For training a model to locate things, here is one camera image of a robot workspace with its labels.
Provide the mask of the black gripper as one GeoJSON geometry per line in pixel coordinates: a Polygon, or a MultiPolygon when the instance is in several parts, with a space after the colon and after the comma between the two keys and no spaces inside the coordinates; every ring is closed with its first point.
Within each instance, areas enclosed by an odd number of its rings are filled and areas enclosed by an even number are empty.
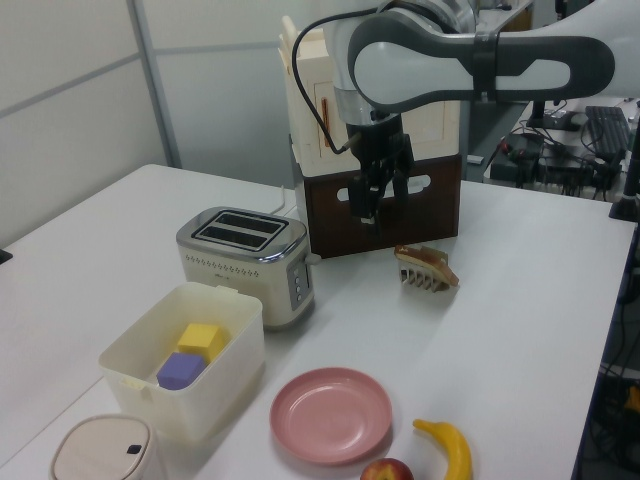
{"type": "Polygon", "coordinates": [[[410,137],[404,133],[400,115],[391,115],[370,125],[347,124],[346,131],[349,138],[357,137],[350,150],[361,172],[349,180],[350,212],[362,223],[375,225],[384,188],[380,173],[371,168],[379,163],[395,170],[394,198],[407,201],[409,173],[414,166],[410,137]]]}

